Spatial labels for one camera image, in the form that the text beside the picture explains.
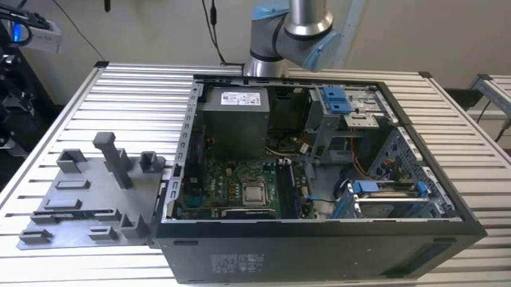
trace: motherboard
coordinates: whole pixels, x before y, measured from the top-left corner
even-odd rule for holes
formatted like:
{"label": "motherboard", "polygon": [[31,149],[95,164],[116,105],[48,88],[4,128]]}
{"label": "motherboard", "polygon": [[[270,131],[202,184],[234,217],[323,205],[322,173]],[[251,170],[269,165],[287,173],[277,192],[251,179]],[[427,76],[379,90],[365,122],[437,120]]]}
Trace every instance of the motherboard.
{"label": "motherboard", "polygon": [[255,213],[258,219],[314,218],[305,166],[295,163],[287,172],[282,167],[269,162],[209,161],[203,191],[185,198],[183,219],[242,219]]}

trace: white wall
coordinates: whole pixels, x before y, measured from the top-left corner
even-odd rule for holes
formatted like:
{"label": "white wall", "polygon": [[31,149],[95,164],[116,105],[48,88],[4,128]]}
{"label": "white wall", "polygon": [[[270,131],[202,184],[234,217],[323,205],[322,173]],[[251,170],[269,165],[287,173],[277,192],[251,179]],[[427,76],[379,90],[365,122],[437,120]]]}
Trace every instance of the white wall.
{"label": "white wall", "polygon": [[[201,0],[112,0],[110,13],[103,0],[58,1],[108,61],[219,63]],[[247,59],[251,11],[261,1],[217,0],[230,62]],[[329,4],[342,29],[350,0]],[[54,100],[66,103],[99,57],[51,0],[30,0],[26,7],[64,33],[62,54],[28,49],[24,54]],[[462,88],[478,73],[511,75],[509,11],[510,0],[367,0],[345,68],[430,71],[445,87]]]}
{"label": "white wall", "polygon": [[[201,0],[58,0],[83,34],[111,62],[218,65]],[[218,40],[229,62],[245,62],[250,51],[253,6],[259,0],[218,0]],[[210,11],[211,0],[206,1]],[[341,29],[350,0],[330,1]],[[26,8],[63,30],[63,52],[24,50],[54,101],[67,103],[95,62],[95,51],[51,0],[30,0]]]}
{"label": "white wall", "polygon": [[510,0],[369,0],[347,69],[429,71],[445,87],[511,75]]}

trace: label sticker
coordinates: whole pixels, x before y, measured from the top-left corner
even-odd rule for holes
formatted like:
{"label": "label sticker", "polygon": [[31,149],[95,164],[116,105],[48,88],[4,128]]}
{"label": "label sticker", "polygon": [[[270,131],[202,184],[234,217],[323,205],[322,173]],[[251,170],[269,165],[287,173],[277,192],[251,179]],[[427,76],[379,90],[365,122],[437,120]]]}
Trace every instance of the label sticker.
{"label": "label sticker", "polygon": [[214,273],[261,273],[265,254],[213,254]]}
{"label": "label sticker", "polygon": [[262,96],[259,93],[237,93],[226,91],[222,93],[222,105],[261,106]]}
{"label": "label sticker", "polygon": [[310,145],[309,144],[306,144],[306,143],[303,143],[303,145],[302,145],[302,147],[301,147],[301,152],[303,153],[303,154],[307,154],[307,151],[310,150]]}

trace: green circuit board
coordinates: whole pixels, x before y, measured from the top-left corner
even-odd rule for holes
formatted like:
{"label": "green circuit board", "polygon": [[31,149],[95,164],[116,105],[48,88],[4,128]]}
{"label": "green circuit board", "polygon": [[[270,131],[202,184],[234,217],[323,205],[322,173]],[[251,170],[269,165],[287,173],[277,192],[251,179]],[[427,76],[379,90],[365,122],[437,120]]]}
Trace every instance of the green circuit board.
{"label": "green circuit board", "polygon": [[[298,189],[309,188],[303,166],[297,165],[294,171]],[[245,206],[243,204],[242,186],[247,181],[265,185],[266,204],[262,206]],[[210,161],[206,166],[203,184],[205,195],[201,202],[186,197],[185,219],[219,219],[222,210],[233,208],[274,209],[277,218],[281,218],[275,163]]]}

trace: metal slotted work surface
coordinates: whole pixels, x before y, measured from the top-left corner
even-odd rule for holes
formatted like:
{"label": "metal slotted work surface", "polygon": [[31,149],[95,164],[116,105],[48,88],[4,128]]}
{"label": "metal slotted work surface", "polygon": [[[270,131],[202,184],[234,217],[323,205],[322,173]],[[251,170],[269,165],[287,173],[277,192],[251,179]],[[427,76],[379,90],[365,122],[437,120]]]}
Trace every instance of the metal slotted work surface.
{"label": "metal slotted work surface", "polygon": [[[418,281],[299,282],[279,286],[510,286],[510,158],[447,96],[418,73],[293,69],[291,77],[385,81],[434,156],[489,232],[470,249]],[[194,74],[239,74],[239,68],[131,65],[95,68],[36,150],[0,193],[0,283],[16,286],[178,285],[162,252],[146,246],[20,251],[18,234],[58,173],[63,148],[92,146],[98,131],[116,133],[127,153],[155,150],[173,165]],[[257,286],[273,286],[262,283]]]}

